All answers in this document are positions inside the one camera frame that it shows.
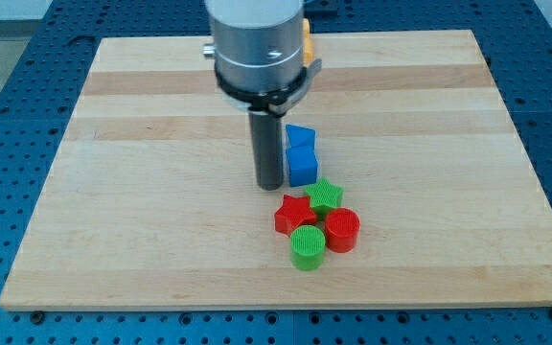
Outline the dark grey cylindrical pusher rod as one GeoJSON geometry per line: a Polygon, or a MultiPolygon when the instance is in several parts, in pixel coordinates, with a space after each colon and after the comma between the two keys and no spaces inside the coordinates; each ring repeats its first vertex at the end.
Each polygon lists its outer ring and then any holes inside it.
{"type": "Polygon", "coordinates": [[[257,184],[266,191],[277,190],[284,183],[281,119],[255,114],[248,118],[257,184]]]}

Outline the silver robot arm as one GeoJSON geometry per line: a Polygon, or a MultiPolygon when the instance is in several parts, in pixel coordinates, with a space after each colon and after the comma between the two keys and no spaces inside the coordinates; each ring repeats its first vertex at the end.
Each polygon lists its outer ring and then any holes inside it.
{"type": "Polygon", "coordinates": [[[214,62],[228,102],[248,114],[260,188],[284,183],[282,118],[309,92],[322,60],[304,61],[303,0],[206,0],[214,62]]]}

